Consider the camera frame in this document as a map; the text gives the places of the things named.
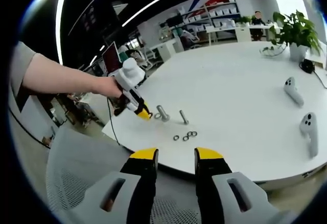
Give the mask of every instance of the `potted plant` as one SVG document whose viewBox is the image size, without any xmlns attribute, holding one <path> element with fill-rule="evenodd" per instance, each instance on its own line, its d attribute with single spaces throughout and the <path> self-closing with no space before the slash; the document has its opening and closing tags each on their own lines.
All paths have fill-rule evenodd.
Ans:
<svg viewBox="0 0 327 224">
<path fill-rule="evenodd" d="M 235 23 L 237 23 L 241 27 L 244 27 L 244 26 L 249 26 L 250 25 L 251 18 L 248 17 L 248 16 L 242 16 L 240 18 L 235 18 L 234 21 L 235 21 Z"/>
<path fill-rule="evenodd" d="M 273 53 L 275 47 L 266 47 L 262 50 L 267 56 L 276 56 L 281 54 L 287 46 L 290 47 L 291 60 L 301 62 L 306 57 L 308 49 L 315 50 L 320 54 L 321 46 L 317 38 L 317 32 L 314 30 L 314 24 L 305 19 L 303 13 L 296 10 L 291 15 L 282 15 L 274 12 L 273 19 L 281 24 L 280 32 L 276 32 L 274 26 L 269 31 L 273 35 L 271 43 L 281 49 L 279 53 Z"/>
</svg>

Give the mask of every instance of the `gray sleeve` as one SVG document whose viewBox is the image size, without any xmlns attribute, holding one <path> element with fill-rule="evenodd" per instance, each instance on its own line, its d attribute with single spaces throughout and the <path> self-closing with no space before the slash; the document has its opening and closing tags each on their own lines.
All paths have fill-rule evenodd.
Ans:
<svg viewBox="0 0 327 224">
<path fill-rule="evenodd" d="M 17 97 L 25 72 L 35 54 L 33 50 L 21 41 L 18 42 L 14 49 L 11 59 L 10 84 L 15 97 Z"/>
</svg>

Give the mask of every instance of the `round white table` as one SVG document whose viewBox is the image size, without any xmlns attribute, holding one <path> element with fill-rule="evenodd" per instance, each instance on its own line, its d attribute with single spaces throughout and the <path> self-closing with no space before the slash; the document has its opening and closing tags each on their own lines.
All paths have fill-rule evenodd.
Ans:
<svg viewBox="0 0 327 224">
<path fill-rule="evenodd" d="M 275 58 L 261 56 L 259 49 L 269 45 L 229 43 L 174 55 L 138 88 L 150 111 L 155 114 L 162 105 L 170 120 L 144 121 L 125 110 L 112 118 L 119 143 L 132 151 L 157 147 L 160 164 L 191 174 L 194 148 L 210 148 L 224 156 L 232 171 L 255 182 L 302 178 L 326 164 L 327 90 L 289 60 L 288 49 Z M 291 76 L 304 98 L 302 108 L 284 92 Z M 180 109 L 189 125 L 183 125 Z M 318 119 L 314 158 L 299 130 L 310 111 Z M 114 138 L 110 123 L 102 131 Z M 188 131 L 198 135 L 183 141 Z M 174 141 L 175 135 L 180 139 Z"/>
</svg>

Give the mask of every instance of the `hand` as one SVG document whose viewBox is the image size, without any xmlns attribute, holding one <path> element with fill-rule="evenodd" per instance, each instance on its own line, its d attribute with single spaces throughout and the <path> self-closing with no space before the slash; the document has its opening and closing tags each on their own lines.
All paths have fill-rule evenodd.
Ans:
<svg viewBox="0 0 327 224">
<path fill-rule="evenodd" d="M 114 77 L 96 77 L 93 93 L 106 97 L 119 98 L 123 92 L 118 88 Z"/>
</svg>

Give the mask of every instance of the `person's forearm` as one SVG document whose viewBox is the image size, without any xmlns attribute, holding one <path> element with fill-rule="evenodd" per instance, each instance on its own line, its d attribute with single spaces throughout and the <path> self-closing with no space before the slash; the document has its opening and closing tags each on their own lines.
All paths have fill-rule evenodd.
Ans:
<svg viewBox="0 0 327 224">
<path fill-rule="evenodd" d="M 100 79 L 101 77 L 62 66 L 41 54 L 35 54 L 22 84 L 40 93 L 99 93 L 97 85 L 101 83 Z"/>
</svg>

